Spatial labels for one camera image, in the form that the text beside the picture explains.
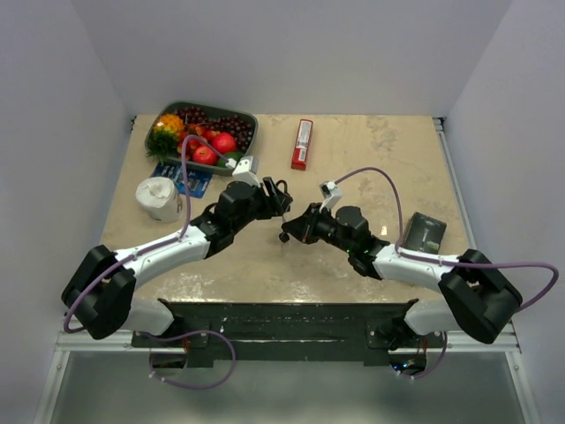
printed label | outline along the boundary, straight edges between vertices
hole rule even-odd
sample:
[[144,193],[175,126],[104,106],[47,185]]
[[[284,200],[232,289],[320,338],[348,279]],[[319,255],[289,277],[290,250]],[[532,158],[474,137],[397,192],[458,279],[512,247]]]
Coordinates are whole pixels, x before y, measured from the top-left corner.
[[297,148],[307,148],[308,139],[310,139],[310,131],[312,130],[312,122],[302,121],[300,130],[298,131]]

black box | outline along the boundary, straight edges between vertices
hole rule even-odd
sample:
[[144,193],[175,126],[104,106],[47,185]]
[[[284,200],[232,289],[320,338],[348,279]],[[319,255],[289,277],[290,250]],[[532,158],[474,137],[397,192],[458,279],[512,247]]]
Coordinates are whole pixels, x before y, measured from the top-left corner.
[[402,247],[426,254],[437,254],[447,227],[442,221],[414,212],[408,222]]

green vegetable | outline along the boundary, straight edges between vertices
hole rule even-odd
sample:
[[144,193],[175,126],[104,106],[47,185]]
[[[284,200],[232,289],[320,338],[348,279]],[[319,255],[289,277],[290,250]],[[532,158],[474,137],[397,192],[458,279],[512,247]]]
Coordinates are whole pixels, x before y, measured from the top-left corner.
[[147,156],[165,162],[168,156],[177,156],[178,137],[169,132],[153,132],[147,140]]

beige tabletop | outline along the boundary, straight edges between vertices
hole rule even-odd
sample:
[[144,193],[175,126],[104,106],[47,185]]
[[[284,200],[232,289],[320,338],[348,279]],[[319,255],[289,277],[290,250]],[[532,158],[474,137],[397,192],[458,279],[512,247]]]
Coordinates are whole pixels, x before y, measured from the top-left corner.
[[[292,170],[298,121],[314,122],[306,171]],[[135,200],[135,189],[155,163],[145,155],[144,140],[155,116],[138,116],[117,183],[102,243],[115,250],[146,243],[182,226],[150,218]],[[287,218],[321,201],[320,182],[337,179],[362,166],[377,166],[397,184],[405,221],[414,211],[448,224],[443,254],[467,248],[463,223],[430,117],[258,115],[259,134],[252,154],[259,157],[259,177],[285,179],[294,198]],[[213,176],[202,199],[191,199],[192,217],[218,199],[230,178]],[[394,241],[398,223],[394,195],[376,172],[358,174],[340,184],[339,206],[357,205],[377,237]],[[361,277],[347,255],[318,242],[283,245],[281,219],[250,223],[234,244],[205,261],[186,264],[141,287],[136,296],[171,301],[233,302],[404,302],[438,295],[396,281]]]

red box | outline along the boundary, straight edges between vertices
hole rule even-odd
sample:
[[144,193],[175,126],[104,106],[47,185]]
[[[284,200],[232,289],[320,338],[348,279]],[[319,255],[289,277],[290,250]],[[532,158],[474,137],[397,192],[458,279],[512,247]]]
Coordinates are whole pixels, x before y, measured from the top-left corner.
[[292,163],[290,167],[293,170],[305,170],[306,161],[308,160],[308,150],[312,140],[312,129],[314,122],[310,119],[300,119],[297,131],[297,142],[294,145],[292,153]]

